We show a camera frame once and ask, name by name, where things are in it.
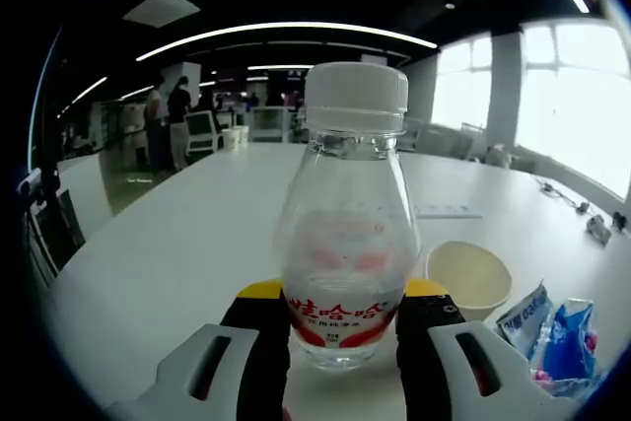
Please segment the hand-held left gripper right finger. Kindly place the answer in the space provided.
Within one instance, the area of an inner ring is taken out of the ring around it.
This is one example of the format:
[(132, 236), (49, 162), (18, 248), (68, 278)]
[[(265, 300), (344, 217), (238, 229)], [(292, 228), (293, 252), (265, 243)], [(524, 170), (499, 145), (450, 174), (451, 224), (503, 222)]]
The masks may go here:
[(493, 330), (465, 321), (436, 282), (408, 282), (395, 332), (408, 420), (570, 420), (578, 410), (539, 386)]

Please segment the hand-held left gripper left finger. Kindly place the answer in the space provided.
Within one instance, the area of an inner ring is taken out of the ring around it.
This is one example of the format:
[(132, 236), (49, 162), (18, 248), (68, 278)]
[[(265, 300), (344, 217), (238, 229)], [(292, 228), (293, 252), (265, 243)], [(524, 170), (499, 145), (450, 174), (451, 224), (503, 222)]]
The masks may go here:
[(111, 420), (283, 420), (290, 315), (278, 279), (238, 292), (159, 364), (154, 383), (111, 405)]

